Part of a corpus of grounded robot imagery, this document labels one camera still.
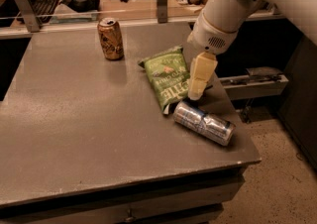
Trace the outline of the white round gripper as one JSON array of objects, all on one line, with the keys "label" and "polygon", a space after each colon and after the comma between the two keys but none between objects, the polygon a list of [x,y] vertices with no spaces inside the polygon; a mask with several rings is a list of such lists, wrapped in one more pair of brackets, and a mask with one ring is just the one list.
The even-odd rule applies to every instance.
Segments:
[{"label": "white round gripper", "polygon": [[224,32],[217,29],[208,22],[203,12],[199,14],[187,41],[196,49],[204,52],[191,62],[188,87],[189,99],[199,100],[201,98],[218,64],[215,55],[224,53],[237,35],[237,31]]}]

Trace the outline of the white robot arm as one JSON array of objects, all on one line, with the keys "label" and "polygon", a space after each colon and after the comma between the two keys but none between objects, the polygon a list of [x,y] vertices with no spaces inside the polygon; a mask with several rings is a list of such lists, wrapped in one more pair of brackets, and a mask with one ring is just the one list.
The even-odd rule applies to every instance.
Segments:
[{"label": "white robot arm", "polygon": [[216,56],[228,49],[245,20],[265,2],[317,44],[317,0],[207,0],[188,37],[200,51],[190,67],[190,99],[201,98],[216,68]]}]

